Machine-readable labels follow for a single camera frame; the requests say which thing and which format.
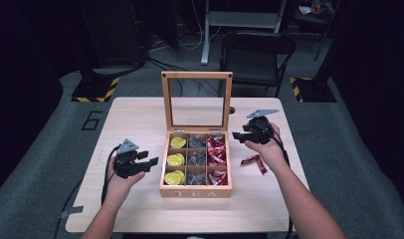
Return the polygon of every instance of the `cable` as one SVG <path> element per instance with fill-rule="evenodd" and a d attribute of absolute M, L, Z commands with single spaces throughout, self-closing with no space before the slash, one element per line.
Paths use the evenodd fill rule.
<path fill-rule="evenodd" d="M 106 165 L 105 165 L 105 173 L 103 175 L 103 187 L 102 187 L 102 194 L 101 194 L 101 205 L 103 204 L 103 201 L 105 200 L 106 196 L 106 190 L 108 188 L 108 183 L 111 180 L 112 176 L 114 173 L 111 175 L 111 177 L 108 179 L 108 169 L 109 169 L 109 163 L 111 161 L 112 154 L 117 151 L 120 148 L 121 144 L 119 146 L 116 146 L 115 148 L 112 149 L 112 151 L 109 153 L 108 159 L 106 160 Z"/>
<path fill-rule="evenodd" d="M 63 207 L 62 207 L 62 212 L 60 213 L 59 220 L 57 221 L 56 230 L 54 231 L 54 237 L 53 237 L 54 239 L 57 238 L 57 234 L 59 233 L 60 222 L 62 221 L 62 213 L 65 211 L 66 206 L 68 205 L 69 200 L 70 200 L 70 198 L 72 197 L 73 193 L 76 191 L 76 189 L 78 189 L 79 185 L 81 185 L 81 183 L 82 183 L 83 180 L 84 180 L 83 178 L 81 178 L 81 180 L 79 180 L 79 182 L 78 182 L 78 183 L 76 184 L 76 186 L 73 188 L 73 190 L 72 190 L 71 193 L 69 194 L 68 198 L 66 199 L 65 204 L 64 204 Z"/>
<path fill-rule="evenodd" d="M 188 71 L 188 70 L 186 70 L 186 69 L 183 69 L 183 68 L 180 68 L 180 67 L 177 67 L 177 66 L 168 64 L 168 63 L 161 62 L 161 61 L 159 61 L 159 60 L 156 60 L 156 59 L 154 59 L 154 58 L 151 58 L 150 56 L 147 56 L 146 60 L 149 61 L 150 63 L 152 63 L 153 65 L 155 65 L 155 66 L 161 68 L 161 69 L 164 70 L 164 71 L 169 71 L 169 70 L 171 70 L 171 71 L 184 71 L 184 72 L 187 72 L 187 71 Z M 218 95 L 217 89 L 215 89 L 208 81 L 206 81 L 206 80 L 201 80 L 201 81 L 202 81 L 203 83 L 207 84 L 207 85 L 215 92 L 216 96 Z M 196 80 L 194 80 L 194 81 L 192 81 L 192 82 L 195 83 L 196 86 L 197 86 L 198 89 L 199 89 L 199 92 L 198 92 L 197 97 L 200 96 L 200 91 L 201 91 L 201 89 L 204 89 L 204 90 L 205 90 L 205 93 L 206 93 L 206 96 L 209 97 L 209 92 L 208 92 L 206 86 L 204 86 L 201 82 L 196 81 Z M 182 96 L 183 96 L 183 85 L 180 83 L 179 80 L 177 80 L 177 83 L 180 85 L 180 97 L 182 97 Z"/>
<path fill-rule="evenodd" d="M 180 42 L 181 46 L 182 46 L 184 49 L 189 50 L 189 51 L 195 50 L 195 49 L 198 48 L 198 47 L 201 45 L 201 43 L 203 42 L 203 41 L 202 41 L 202 39 L 203 39 L 202 27 L 201 27 L 201 23 L 199 22 L 198 15 L 196 14 L 196 8 L 195 8 L 195 2 L 194 2 L 194 0 L 192 0 L 192 6 L 193 6 L 193 12 L 195 13 L 196 21 L 198 22 L 200 38 L 199 38 L 199 43 L 197 43 L 197 44 L 196 44 L 196 47 L 194 47 L 194 48 L 186 48 L 185 45 L 184 45 L 182 42 Z"/>
<path fill-rule="evenodd" d="M 230 9 L 230 0 L 228 0 L 227 2 L 227 9 L 226 11 L 228 12 Z M 218 32 L 220 32 L 222 27 L 219 27 L 218 30 L 209 38 L 209 40 L 211 41 L 211 39 L 213 39 L 215 37 L 215 35 L 217 35 Z"/>
<path fill-rule="evenodd" d="M 267 128 L 262 127 L 257 123 L 251 123 L 251 125 L 256 126 L 259 129 L 261 129 L 264 133 L 266 133 L 272 140 L 274 140 L 277 143 L 277 145 L 280 147 L 280 149 L 283 152 L 284 160 L 286 161 L 287 165 L 289 167 L 291 167 L 289 155 L 287 154 L 287 151 L 284 149 L 284 144 L 283 144 L 283 141 L 281 140 L 280 135 L 273 128 L 272 128 L 272 130 L 273 130 L 274 134 L 271 135 Z M 292 217 L 289 215 L 289 229 L 287 231 L 286 239 L 290 239 L 292 237 L 292 234 L 293 234 L 293 221 L 292 221 Z"/>

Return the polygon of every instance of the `red wrapper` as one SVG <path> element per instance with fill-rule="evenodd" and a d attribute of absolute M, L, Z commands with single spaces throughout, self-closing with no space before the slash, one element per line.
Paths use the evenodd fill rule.
<path fill-rule="evenodd" d="M 226 171 L 224 171 L 224 173 L 222 173 L 221 176 L 215 176 L 211 173 L 208 174 L 208 176 L 212 182 L 212 185 L 214 185 L 214 186 L 224 185 L 227 182 L 227 172 Z"/>
<path fill-rule="evenodd" d="M 212 170 L 212 175 L 213 176 L 222 176 L 222 175 L 224 175 L 224 174 L 226 174 L 227 173 L 227 171 L 220 171 L 220 170 Z"/>
<path fill-rule="evenodd" d="M 258 164 L 259 170 L 262 172 L 262 174 L 265 174 L 268 171 L 264 166 L 264 162 L 262 161 L 261 157 L 258 154 L 243 159 L 240 162 L 240 165 L 245 166 L 252 164 L 254 162 Z"/>
<path fill-rule="evenodd" d="M 208 165 L 223 166 L 227 165 L 225 160 L 225 142 L 223 136 L 210 136 L 207 139 L 207 150 L 208 150 Z"/>

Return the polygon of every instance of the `black chair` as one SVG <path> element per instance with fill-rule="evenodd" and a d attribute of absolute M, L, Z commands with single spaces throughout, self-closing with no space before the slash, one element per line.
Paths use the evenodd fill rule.
<path fill-rule="evenodd" d="M 277 97 L 295 49 L 296 42 L 282 34 L 232 32 L 222 40 L 220 71 L 233 72 L 233 84 L 274 87 Z"/>
<path fill-rule="evenodd" d="M 313 13 L 302 14 L 299 10 L 299 6 L 294 6 L 290 11 L 289 20 L 296 20 L 301 25 L 305 25 L 307 27 L 314 28 L 320 35 L 320 44 L 319 48 L 317 49 L 316 56 L 314 60 L 316 61 L 319 57 L 320 51 L 322 50 L 323 43 L 325 42 L 326 38 L 328 37 L 329 30 L 334 22 L 335 14 L 338 10 L 340 0 L 332 0 L 332 7 L 333 13 L 332 14 L 321 14 L 321 15 L 314 15 Z"/>

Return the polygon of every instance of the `hand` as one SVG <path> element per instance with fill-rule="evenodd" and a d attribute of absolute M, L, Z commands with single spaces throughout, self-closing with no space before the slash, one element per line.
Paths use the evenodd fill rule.
<path fill-rule="evenodd" d="M 320 4 L 316 3 L 316 4 L 312 4 L 310 7 L 311 13 L 317 15 L 320 12 Z"/>
<path fill-rule="evenodd" d="M 272 122 L 270 122 L 270 125 L 274 130 L 274 137 L 279 142 L 281 142 L 279 127 Z M 282 149 L 273 139 L 271 139 L 266 144 L 257 144 L 252 141 L 246 140 L 245 146 L 250 148 L 251 150 L 258 152 L 261 156 L 261 159 L 273 172 L 275 172 L 275 170 L 277 170 L 279 167 L 287 165 Z"/>
<path fill-rule="evenodd" d="M 127 179 L 123 179 L 114 173 L 114 161 L 115 156 L 111 158 L 109 163 L 108 177 L 112 176 L 112 178 L 108 183 L 104 203 L 114 203 L 119 208 L 130 192 L 131 186 L 142 179 L 145 176 L 145 172 L 140 172 L 134 176 L 130 176 Z"/>

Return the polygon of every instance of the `dark background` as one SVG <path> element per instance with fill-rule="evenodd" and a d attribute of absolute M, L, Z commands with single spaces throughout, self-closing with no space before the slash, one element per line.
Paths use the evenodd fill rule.
<path fill-rule="evenodd" d="M 86 4 L 113 2 L 127 9 L 99 14 L 115 14 L 124 21 L 123 26 L 89 25 L 90 14 L 95 12 L 85 14 Z M 176 1 L 177 5 L 169 5 L 168 14 L 178 11 L 191 21 L 189 2 Z M 244 1 L 231 2 L 235 3 L 233 10 L 247 9 Z M 130 3 L 140 4 L 145 14 L 134 15 L 133 20 Z M 202 5 L 198 9 L 203 9 L 203 3 L 195 1 Z M 252 3 L 250 6 L 258 10 L 274 8 L 268 3 Z M 125 0 L 0 1 L 0 186 L 57 107 L 63 93 L 60 77 L 80 68 L 100 68 L 102 63 L 144 61 L 153 31 L 163 35 L 160 23 L 173 26 L 176 33 L 174 18 L 159 21 L 156 7 Z M 213 6 L 217 7 L 222 9 L 224 2 Z M 202 19 L 203 11 L 198 14 Z M 124 32 L 121 27 L 127 21 L 130 31 Z M 96 42 L 103 43 L 103 34 L 96 34 L 98 30 L 92 27 L 111 29 L 113 35 L 118 31 L 126 34 L 134 43 L 118 45 L 128 54 L 103 54 L 101 49 L 110 48 L 99 48 Z M 164 37 L 172 46 L 177 44 L 176 34 Z M 404 201 L 404 1 L 344 1 L 332 37 L 334 43 L 323 66 L 332 73 L 364 143 Z"/>

